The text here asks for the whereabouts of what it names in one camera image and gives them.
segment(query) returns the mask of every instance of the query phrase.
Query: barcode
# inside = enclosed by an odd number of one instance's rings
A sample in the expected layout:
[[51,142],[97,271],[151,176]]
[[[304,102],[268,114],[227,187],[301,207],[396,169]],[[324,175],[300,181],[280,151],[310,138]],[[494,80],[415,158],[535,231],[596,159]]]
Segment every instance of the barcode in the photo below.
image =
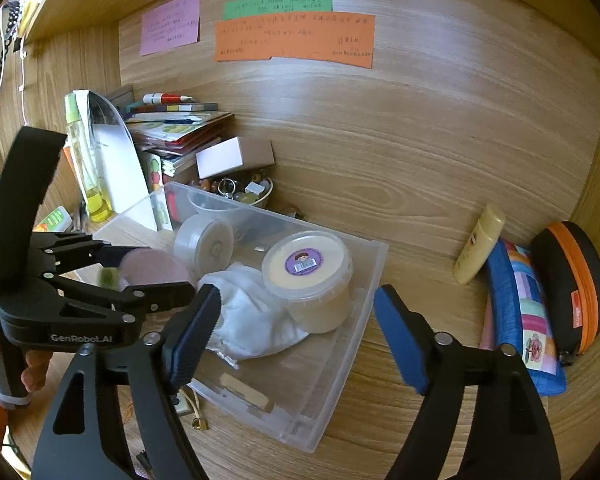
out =
[[294,265],[294,269],[296,272],[302,272],[303,270],[311,269],[311,267],[315,267],[317,265],[316,261],[313,258],[309,258],[304,262],[299,262]]

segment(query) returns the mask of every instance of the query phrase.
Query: metal ring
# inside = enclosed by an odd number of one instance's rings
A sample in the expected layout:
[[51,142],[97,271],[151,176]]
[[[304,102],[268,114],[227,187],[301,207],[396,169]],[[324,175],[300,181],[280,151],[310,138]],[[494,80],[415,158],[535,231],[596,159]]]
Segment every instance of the metal ring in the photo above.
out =
[[236,189],[238,183],[230,178],[225,177],[218,183],[218,193],[225,198],[233,198]]

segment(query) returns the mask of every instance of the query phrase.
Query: white cloth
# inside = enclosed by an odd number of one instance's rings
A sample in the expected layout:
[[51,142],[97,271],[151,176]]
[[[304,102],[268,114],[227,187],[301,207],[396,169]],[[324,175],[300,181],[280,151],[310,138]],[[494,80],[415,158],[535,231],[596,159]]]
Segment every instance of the white cloth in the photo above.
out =
[[264,286],[262,273],[240,263],[206,274],[198,282],[220,290],[222,309],[206,348],[234,368],[238,361],[277,354],[308,336]]

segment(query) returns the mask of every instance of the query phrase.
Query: clear plastic container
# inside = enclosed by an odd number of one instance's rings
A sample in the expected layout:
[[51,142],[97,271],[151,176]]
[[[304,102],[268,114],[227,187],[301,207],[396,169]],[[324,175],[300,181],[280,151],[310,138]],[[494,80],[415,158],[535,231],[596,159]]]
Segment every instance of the clear plastic container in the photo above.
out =
[[[136,221],[144,205],[142,202],[152,199],[155,203],[166,200],[173,231],[156,232]],[[329,423],[358,351],[388,245],[328,230],[174,182],[166,184],[142,202],[117,216],[97,231],[94,238],[115,245],[151,246],[172,251],[180,225],[198,214],[196,206],[202,206],[207,209],[206,215],[214,215],[213,210],[216,210],[218,218],[234,228],[232,262],[257,269],[262,268],[267,251],[280,240],[297,233],[317,231],[334,235],[346,246],[352,274],[347,287],[349,315],[343,323],[331,332],[311,334],[279,354],[241,361],[239,370],[234,370],[207,351],[190,384],[203,397],[241,422],[280,442],[313,452]],[[97,283],[97,267],[87,267],[78,274],[85,282]],[[225,373],[268,397],[272,410],[256,408],[222,386],[220,377]]]

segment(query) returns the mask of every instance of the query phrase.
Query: plastic tub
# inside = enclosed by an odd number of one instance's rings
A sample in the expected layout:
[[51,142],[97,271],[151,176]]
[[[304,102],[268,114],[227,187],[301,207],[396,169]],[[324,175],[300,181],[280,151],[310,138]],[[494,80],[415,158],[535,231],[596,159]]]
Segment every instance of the plastic tub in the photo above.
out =
[[173,254],[187,264],[193,276],[225,270],[234,252],[234,230],[224,220],[193,215],[178,230]]
[[291,317],[312,334],[330,332],[347,319],[352,274],[347,246],[336,235],[322,231],[280,240],[262,262],[266,287],[288,301]]
[[[256,202],[249,205],[259,209],[266,208],[269,197],[271,196],[271,193],[273,193],[273,181],[270,179],[267,179],[267,181],[270,183],[269,190],[262,198],[257,199]],[[245,218],[248,216],[245,214],[244,209],[231,206],[231,204],[238,204],[239,202],[227,200],[228,204],[217,203],[215,200],[216,197],[218,197],[218,195],[203,191],[202,195],[193,197],[193,207],[201,215],[219,218],[232,225],[234,229],[239,229],[243,225]]]
[[[155,231],[139,223],[142,208],[146,210],[146,204],[152,200],[157,203],[166,200],[173,231]],[[305,231],[335,235],[349,251],[352,268],[348,287],[349,314],[335,330],[311,334],[279,354],[242,361],[239,370],[234,370],[212,352],[205,352],[190,384],[209,402],[242,423],[280,442],[312,452],[329,423],[358,351],[388,246],[174,182],[117,216],[94,237],[115,245],[151,246],[170,252],[182,223],[198,214],[194,204],[202,203],[211,209],[231,210],[241,218],[232,262],[261,269],[267,251],[280,240]],[[85,282],[97,283],[98,266],[81,269],[78,274]],[[266,396],[269,399],[267,409],[246,402],[224,386],[223,374]]]

